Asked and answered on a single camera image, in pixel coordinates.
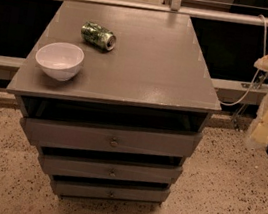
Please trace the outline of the grey bottom drawer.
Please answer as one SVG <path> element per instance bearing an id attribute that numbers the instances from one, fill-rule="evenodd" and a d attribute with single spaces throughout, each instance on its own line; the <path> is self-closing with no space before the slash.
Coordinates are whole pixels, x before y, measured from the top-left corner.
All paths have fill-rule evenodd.
<path id="1" fill-rule="evenodd" d="M 163 202 L 170 194 L 168 188 L 137 187 L 125 185 L 99 185 L 93 183 L 61 182 L 51 180 L 50 185 L 56 195 L 85 198 L 104 198 L 130 201 Z"/>

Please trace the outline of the grey wooden drawer cabinet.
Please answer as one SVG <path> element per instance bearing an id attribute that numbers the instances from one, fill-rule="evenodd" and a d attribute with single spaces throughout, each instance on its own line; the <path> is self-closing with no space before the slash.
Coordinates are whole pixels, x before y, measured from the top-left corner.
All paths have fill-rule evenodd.
<path id="1" fill-rule="evenodd" d="M 60 196 L 163 202 L 220 108 L 191 19 L 63 2 L 38 40 L 84 51 L 68 81 L 31 52 L 7 90 Z"/>

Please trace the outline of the white bowl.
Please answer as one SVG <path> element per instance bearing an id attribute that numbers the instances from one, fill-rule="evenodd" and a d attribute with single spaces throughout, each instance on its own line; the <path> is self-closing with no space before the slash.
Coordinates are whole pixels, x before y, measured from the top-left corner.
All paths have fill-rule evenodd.
<path id="1" fill-rule="evenodd" d="M 39 48 L 35 60 L 46 75 L 63 82 L 79 73 L 84 55 L 77 45 L 56 42 Z"/>

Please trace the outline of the green crushed soda can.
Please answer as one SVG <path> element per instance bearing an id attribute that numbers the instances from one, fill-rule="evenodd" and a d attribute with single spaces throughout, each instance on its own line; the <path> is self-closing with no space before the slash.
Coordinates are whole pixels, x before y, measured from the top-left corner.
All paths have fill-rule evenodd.
<path id="1" fill-rule="evenodd" d="M 116 45 L 116 36 L 105 27 L 93 23 L 86 22 L 81 29 L 81 37 L 85 42 L 101 48 L 103 51 L 111 51 Z"/>

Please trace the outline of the grey middle drawer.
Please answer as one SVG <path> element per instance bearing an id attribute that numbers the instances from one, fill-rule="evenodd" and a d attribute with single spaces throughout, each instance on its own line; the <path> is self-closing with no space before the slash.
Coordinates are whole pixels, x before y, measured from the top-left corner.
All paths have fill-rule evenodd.
<path id="1" fill-rule="evenodd" d="M 57 156 L 39 157 L 41 168 L 46 174 L 125 181 L 144 181 L 172 184 L 183 172 L 181 167 L 114 163 L 101 160 L 74 160 Z"/>

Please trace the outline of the grey drawer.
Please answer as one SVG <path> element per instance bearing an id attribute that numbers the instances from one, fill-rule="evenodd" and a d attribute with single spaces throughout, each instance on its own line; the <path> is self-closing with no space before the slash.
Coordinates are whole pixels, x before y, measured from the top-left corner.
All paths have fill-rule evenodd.
<path id="1" fill-rule="evenodd" d="M 61 182 L 51 180 L 50 185 L 56 195 L 85 198 L 104 198 L 130 201 L 163 202 L 170 194 L 168 188 L 137 187 L 125 185 L 99 185 L 93 183 Z"/>
<path id="2" fill-rule="evenodd" d="M 32 145 L 133 154 L 190 157 L 201 134 L 104 129 L 77 122 L 23 118 L 22 129 Z"/>
<path id="3" fill-rule="evenodd" d="M 74 160 L 57 156 L 39 157 L 41 168 L 46 174 L 125 181 L 144 181 L 172 184 L 183 172 L 181 167 L 114 163 L 101 160 Z"/>

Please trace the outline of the grey metal railing frame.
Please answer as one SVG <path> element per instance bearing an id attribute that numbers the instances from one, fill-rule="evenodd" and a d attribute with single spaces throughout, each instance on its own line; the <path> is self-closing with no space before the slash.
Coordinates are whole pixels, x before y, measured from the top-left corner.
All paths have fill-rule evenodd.
<path id="1" fill-rule="evenodd" d="M 254 21 L 247 15 L 190 8 L 172 11 L 133 1 L 65 0 L 27 57 L 0 55 L 0 80 L 23 94 L 218 111 L 220 101 L 192 26 L 194 17 Z M 79 31 L 86 20 L 114 31 L 116 47 L 103 52 L 86 44 Z M 35 60 L 38 49 L 56 42 L 77 45 L 85 54 L 79 73 L 66 81 L 50 78 Z"/>

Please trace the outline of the grey top drawer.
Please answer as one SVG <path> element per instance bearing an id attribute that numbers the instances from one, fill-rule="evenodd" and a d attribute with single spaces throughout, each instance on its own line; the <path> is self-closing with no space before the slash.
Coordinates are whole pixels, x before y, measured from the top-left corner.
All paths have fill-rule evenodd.
<path id="1" fill-rule="evenodd" d="M 22 129 L 32 145 L 133 154 L 190 157 L 201 134 L 104 129 L 77 122 L 23 118 Z"/>

